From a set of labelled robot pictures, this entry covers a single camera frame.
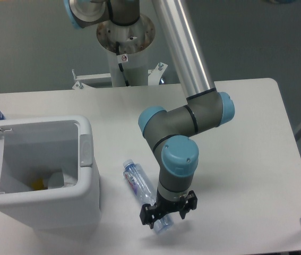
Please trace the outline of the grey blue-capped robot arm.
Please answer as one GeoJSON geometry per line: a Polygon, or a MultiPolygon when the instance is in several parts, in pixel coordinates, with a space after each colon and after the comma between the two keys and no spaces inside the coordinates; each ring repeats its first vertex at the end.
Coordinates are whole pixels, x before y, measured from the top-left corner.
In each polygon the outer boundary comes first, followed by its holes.
{"type": "MultiPolygon", "coordinates": [[[[148,84],[145,52],[154,40],[153,22],[140,11],[139,1],[65,1],[76,28],[97,26],[97,39],[107,52],[114,87],[148,84]]],[[[216,128],[235,115],[230,96],[218,92],[209,74],[185,1],[153,1],[169,45],[186,105],[167,111],[152,106],[139,116],[138,125],[159,166],[156,200],[140,211],[143,225],[154,227],[171,213],[181,218],[197,207],[190,189],[199,160],[191,137],[216,128]]]]}

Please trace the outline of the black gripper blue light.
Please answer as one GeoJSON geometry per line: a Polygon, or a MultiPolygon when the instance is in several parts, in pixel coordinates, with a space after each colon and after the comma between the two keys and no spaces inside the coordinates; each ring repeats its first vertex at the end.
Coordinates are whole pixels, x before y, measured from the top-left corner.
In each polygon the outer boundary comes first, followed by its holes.
{"type": "Polygon", "coordinates": [[[140,220],[142,225],[149,225],[151,229],[157,220],[164,215],[179,212],[181,219],[185,219],[186,214],[197,208],[197,196],[193,190],[190,190],[186,196],[180,196],[177,201],[165,199],[160,193],[157,193],[156,204],[145,203],[141,207],[140,220]]]}

